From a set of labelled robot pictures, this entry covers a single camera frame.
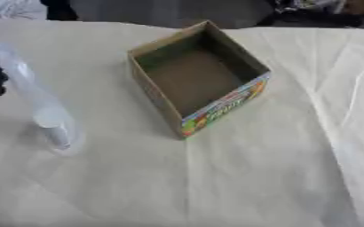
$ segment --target box wall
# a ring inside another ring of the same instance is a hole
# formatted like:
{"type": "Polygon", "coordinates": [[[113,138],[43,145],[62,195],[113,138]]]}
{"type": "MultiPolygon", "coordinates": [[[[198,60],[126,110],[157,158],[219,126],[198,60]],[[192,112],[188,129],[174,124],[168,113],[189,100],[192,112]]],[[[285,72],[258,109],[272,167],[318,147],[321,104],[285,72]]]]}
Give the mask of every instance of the box wall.
{"type": "Polygon", "coordinates": [[[182,135],[184,137],[192,136],[193,133],[241,106],[246,101],[257,97],[264,90],[269,78],[270,73],[263,74],[257,79],[230,92],[223,98],[184,118],[180,128],[182,135]]]}
{"type": "Polygon", "coordinates": [[[133,56],[129,56],[131,74],[142,90],[149,96],[152,103],[157,107],[171,128],[181,137],[181,116],[172,103],[160,92],[157,86],[150,80],[146,73],[140,68],[133,56]]]}

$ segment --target open box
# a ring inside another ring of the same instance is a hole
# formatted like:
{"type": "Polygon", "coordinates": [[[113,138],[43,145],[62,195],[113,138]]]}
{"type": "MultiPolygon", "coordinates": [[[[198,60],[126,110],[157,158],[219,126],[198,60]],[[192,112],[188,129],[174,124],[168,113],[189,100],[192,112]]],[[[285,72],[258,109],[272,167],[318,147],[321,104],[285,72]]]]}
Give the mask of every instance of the open box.
{"type": "Polygon", "coordinates": [[[132,75],[182,137],[257,96],[270,71],[205,21],[129,51],[132,75]]]}

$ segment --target white tablecloth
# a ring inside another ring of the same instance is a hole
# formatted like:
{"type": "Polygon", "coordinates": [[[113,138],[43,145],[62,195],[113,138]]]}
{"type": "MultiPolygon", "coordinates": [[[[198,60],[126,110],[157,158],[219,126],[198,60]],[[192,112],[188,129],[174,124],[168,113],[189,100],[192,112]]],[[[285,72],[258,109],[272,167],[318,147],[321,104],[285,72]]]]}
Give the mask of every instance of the white tablecloth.
{"type": "Polygon", "coordinates": [[[8,85],[0,225],[364,226],[364,30],[227,31],[273,78],[261,97],[187,140],[173,136],[125,61],[128,49],[172,32],[0,20],[0,42],[87,134],[76,156],[52,153],[8,85]]]}

